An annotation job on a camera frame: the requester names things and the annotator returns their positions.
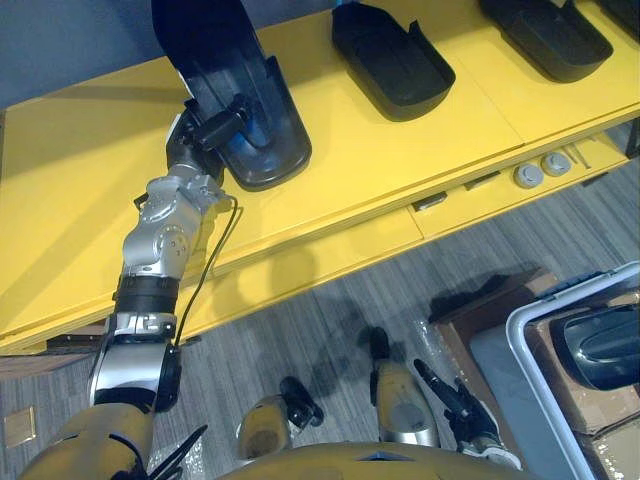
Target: plastic storage bin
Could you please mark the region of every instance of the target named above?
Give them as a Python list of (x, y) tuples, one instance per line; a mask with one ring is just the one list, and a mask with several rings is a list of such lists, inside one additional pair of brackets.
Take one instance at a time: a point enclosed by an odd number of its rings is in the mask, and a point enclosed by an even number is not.
[(596, 294), (637, 288), (640, 262), (599, 274), (513, 312), (506, 327), (474, 337), (471, 351), (509, 423), (529, 469), (548, 480), (595, 476), (526, 341), (529, 322)]

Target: black object in bin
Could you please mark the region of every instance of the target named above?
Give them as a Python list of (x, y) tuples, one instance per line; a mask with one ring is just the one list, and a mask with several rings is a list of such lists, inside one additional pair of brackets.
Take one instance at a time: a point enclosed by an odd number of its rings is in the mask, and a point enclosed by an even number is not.
[(480, 0), (518, 47), (551, 77), (574, 82), (593, 73), (613, 53), (607, 39), (572, 0)]
[(153, 0), (153, 26), (193, 96), (185, 113), (194, 143), (217, 153), (240, 186), (269, 188), (306, 166), (311, 142), (240, 0)]
[(455, 82), (454, 71), (418, 22), (407, 33), (385, 10), (346, 3), (333, 10), (332, 36), (356, 83), (391, 120), (424, 115)]
[(613, 390), (640, 382), (638, 305), (579, 313), (551, 323), (565, 369), (583, 385)]
[(640, 0), (599, 0), (633, 38), (640, 40)]

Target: cardboard box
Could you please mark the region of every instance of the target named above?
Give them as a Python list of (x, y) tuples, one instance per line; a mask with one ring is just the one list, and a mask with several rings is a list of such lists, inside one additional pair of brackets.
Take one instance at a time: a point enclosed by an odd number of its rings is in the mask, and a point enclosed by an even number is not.
[(525, 330), (525, 337), (571, 429), (584, 435), (597, 435), (640, 413), (640, 395), (634, 386), (609, 391), (587, 388), (565, 370), (556, 355), (550, 324), (584, 310), (564, 311), (531, 324)]
[(447, 299), (448, 303), (458, 304), (458, 308), (430, 319), (458, 364), (461, 379), (494, 414), (505, 446), (521, 460), (523, 455), (496, 398), (473, 359), (469, 343), (478, 332), (505, 324), (514, 310), (534, 302), (536, 295), (557, 283), (558, 279), (555, 275), (545, 269), (529, 270), (505, 278), (495, 288), (485, 288), (485, 286), (479, 292), (458, 294), (455, 301)]
[(576, 438), (598, 478), (640, 478), (640, 417), (597, 437), (576, 435)]

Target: black plastic tray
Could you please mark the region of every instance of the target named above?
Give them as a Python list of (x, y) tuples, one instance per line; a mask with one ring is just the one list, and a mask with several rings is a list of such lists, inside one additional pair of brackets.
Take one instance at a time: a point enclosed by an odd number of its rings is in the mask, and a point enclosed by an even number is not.
[(640, 0), (599, 0), (633, 38), (640, 41)]
[(611, 44), (571, 0), (562, 8), (549, 0), (480, 0), (480, 5), (535, 64), (557, 81), (580, 80), (613, 53)]
[(385, 10), (346, 3), (333, 10), (332, 35), (355, 82), (390, 120), (424, 115), (455, 82), (454, 71), (418, 22), (407, 33)]
[(156, 36), (193, 100), (197, 143), (246, 190), (308, 163), (311, 142), (275, 57), (265, 58), (240, 0), (153, 0)]

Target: silver robot arm segment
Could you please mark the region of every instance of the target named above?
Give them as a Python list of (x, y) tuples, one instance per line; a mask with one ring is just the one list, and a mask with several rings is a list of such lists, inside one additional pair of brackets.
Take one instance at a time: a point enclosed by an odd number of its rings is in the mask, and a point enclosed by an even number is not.
[(175, 303), (192, 245), (208, 209), (224, 198), (216, 181), (191, 163), (174, 164), (149, 182), (138, 225), (124, 242), (114, 313), (90, 384), (92, 404), (170, 408), (177, 398), (179, 352)]

